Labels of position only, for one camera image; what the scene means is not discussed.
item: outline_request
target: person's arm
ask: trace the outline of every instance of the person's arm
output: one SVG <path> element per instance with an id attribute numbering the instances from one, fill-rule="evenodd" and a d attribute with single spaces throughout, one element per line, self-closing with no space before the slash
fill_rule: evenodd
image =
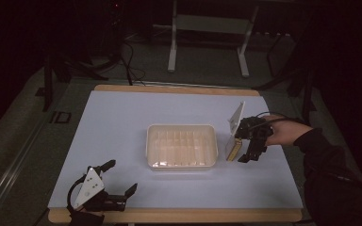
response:
<path id="1" fill-rule="evenodd" d="M 278 121 L 271 127 L 267 145 L 296 145 L 305 153 L 304 199 L 316 224 L 361 226 L 362 183 L 346 167 L 345 151 L 331 145 L 320 129 L 294 121 Z"/>

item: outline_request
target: dark background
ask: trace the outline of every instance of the dark background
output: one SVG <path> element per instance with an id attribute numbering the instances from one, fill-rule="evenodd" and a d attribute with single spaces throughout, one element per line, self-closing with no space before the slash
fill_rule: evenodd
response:
<path id="1" fill-rule="evenodd" d="M 213 2 L 210 12 L 215 11 L 215 3 L 219 1 Z M 126 3 L 125 23 L 147 37 L 151 32 L 150 24 L 171 23 L 171 1 Z M 362 171 L 362 1 L 328 3 L 335 6 L 318 11 L 288 66 L 307 64 L 316 69 L 314 86 L 320 89 Z M 193 11 L 196 7 L 193 4 L 196 3 L 187 1 L 181 5 L 181 10 Z M 91 8 L 90 13 L 100 10 Z M 238 8 L 217 12 L 224 16 L 239 14 Z M 285 29 L 277 24 L 280 20 L 271 20 L 271 17 L 290 15 L 282 12 L 288 10 L 264 8 L 257 16 L 255 30 Z M 0 1 L 0 118 L 26 80 L 43 66 L 47 42 L 56 43 L 74 58 L 88 58 L 91 53 L 88 30 L 104 28 L 99 25 L 82 27 L 75 14 L 72 1 Z M 91 24 L 102 24 L 100 20 L 107 18 L 107 14 L 102 15 Z"/>

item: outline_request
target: white tabletop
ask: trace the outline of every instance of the white tabletop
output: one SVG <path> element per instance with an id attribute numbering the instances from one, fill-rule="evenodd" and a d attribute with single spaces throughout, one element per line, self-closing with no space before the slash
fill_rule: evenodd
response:
<path id="1" fill-rule="evenodd" d="M 126 208 L 303 208 L 280 146 L 269 147 L 257 162 L 225 160 L 227 120 L 242 101 L 243 117 L 268 111 L 262 97 L 93 91 L 48 207 L 67 205 L 68 190 L 88 166 L 115 159 L 116 166 L 103 174 L 106 191 L 120 195 L 138 183 Z M 205 171 L 152 171 L 146 135 L 157 123 L 211 124 L 219 149 L 216 164 Z"/>

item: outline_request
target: table leg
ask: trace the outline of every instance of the table leg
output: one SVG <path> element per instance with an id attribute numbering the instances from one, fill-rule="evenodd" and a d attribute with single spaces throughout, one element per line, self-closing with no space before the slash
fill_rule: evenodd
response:
<path id="1" fill-rule="evenodd" d="M 173 25 L 172 25 L 172 46 L 170 48 L 170 58 L 169 58 L 169 73 L 175 72 L 175 60 L 177 56 L 177 1 L 173 0 Z"/>
<path id="2" fill-rule="evenodd" d="M 242 73 L 242 77 L 249 77 L 248 66 L 246 64 L 246 58 L 245 58 L 245 50 L 246 46 L 248 45 L 249 38 L 251 38 L 252 35 L 252 29 L 255 24 L 255 17 L 257 15 L 257 12 L 258 12 L 258 6 L 255 7 L 255 10 L 252 14 L 252 18 L 246 27 L 245 39 L 243 41 L 243 44 L 237 49 L 240 72 Z"/>

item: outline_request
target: robotic arm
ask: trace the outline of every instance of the robotic arm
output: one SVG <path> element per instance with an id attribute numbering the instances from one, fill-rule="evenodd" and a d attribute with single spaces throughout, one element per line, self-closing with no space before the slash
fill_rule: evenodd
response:
<path id="1" fill-rule="evenodd" d="M 265 119 L 259 117 L 244 118 L 240 121 L 234 137 L 236 140 L 250 139 L 246 154 L 238 160 L 247 163 L 250 160 L 257 161 L 259 156 L 267 151 L 265 146 L 268 136 L 272 135 L 272 128 Z"/>
<path id="2" fill-rule="evenodd" d="M 83 205 L 87 211 L 124 211 L 126 201 L 137 190 L 134 184 L 128 188 L 124 195 L 109 195 L 105 192 L 104 183 L 100 177 L 101 172 L 106 172 L 116 165 L 116 160 L 110 160 L 100 167 L 88 167 L 86 175 L 78 179 L 70 188 L 67 196 L 67 209 L 71 214 L 75 212 L 75 208 Z M 75 200 L 74 207 L 71 204 L 71 196 L 73 190 L 79 184 L 83 184 Z"/>

